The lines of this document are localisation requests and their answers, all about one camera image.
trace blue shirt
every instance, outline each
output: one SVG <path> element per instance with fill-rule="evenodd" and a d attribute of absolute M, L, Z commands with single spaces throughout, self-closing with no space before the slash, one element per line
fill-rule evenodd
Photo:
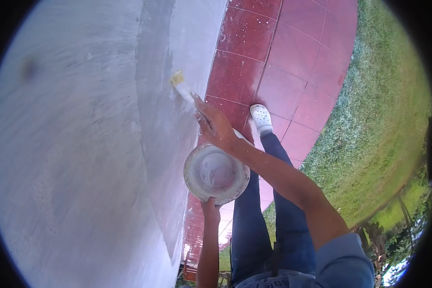
<path fill-rule="evenodd" d="M 323 245 L 316 252 L 315 276 L 293 270 L 278 270 L 249 277 L 236 288 L 373 288 L 374 267 L 362 249 L 360 237 L 348 233 Z"/>

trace leg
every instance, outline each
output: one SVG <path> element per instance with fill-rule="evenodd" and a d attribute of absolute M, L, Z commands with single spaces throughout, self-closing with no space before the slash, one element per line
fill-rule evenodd
<path fill-rule="evenodd" d="M 285 149 L 283 149 L 277 136 L 273 133 L 263 134 L 261 143 L 266 153 L 292 166 Z M 276 208 L 276 237 L 282 251 L 279 269 L 314 273 L 315 250 L 304 212 L 275 190 L 274 201 Z"/>
<path fill-rule="evenodd" d="M 232 224 L 232 280 L 234 284 L 262 273 L 272 254 L 269 233 L 261 213 L 259 176 L 251 171 L 250 182 L 235 200 Z"/>

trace person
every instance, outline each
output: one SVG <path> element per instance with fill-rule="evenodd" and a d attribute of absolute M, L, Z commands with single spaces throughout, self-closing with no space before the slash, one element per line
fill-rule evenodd
<path fill-rule="evenodd" d="M 231 240 L 232 285 L 264 287 L 373 287 L 374 268 L 362 249 L 360 237 L 322 190 L 293 167 L 273 133 L 270 113 L 253 105 L 251 115 L 265 152 L 234 132 L 218 109 L 196 100 L 202 135 L 251 169 L 246 190 L 235 200 Z M 260 209 L 259 175 L 274 189 L 276 242 Z M 204 235 L 197 267 L 199 288 L 217 286 L 219 274 L 218 226 L 221 219 L 214 198 L 201 203 Z"/>

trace grass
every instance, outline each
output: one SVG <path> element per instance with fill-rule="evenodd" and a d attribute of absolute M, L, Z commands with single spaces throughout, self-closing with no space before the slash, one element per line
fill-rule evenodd
<path fill-rule="evenodd" d="M 341 208 L 349 226 L 371 215 L 407 182 L 422 149 L 430 107 L 426 75 L 407 34 L 381 1 L 359 0 L 343 88 L 301 166 L 331 204 Z M 406 197 L 416 198 L 419 189 L 413 186 Z M 415 205 L 414 199 L 407 202 Z M 389 227 L 395 218 L 388 211 L 380 222 Z M 273 204 L 264 217 L 273 242 Z M 228 249 L 220 258 L 220 269 L 229 270 Z"/>
<path fill-rule="evenodd" d="M 424 165 L 421 170 L 424 177 L 416 177 L 411 180 L 401 193 L 402 200 L 411 216 L 413 216 L 423 198 L 430 192 L 426 170 L 426 165 Z M 370 220 L 373 223 L 379 222 L 380 226 L 384 227 L 385 232 L 392 230 L 399 222 L 403 221 L 403 212 L 398 199 L 391 200 L 384 209 L 378 211 Z"/>

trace paint bucket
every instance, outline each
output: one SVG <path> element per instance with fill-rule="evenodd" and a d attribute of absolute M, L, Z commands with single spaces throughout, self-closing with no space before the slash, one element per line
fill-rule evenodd
<path fill-rule="evenodd" d="M 224 205 L 239 197 L 250 181 L 250 169 L 211 143 L 197 146 L 184 163 L 184 180 L 200 201 L 216 197 Z"/>

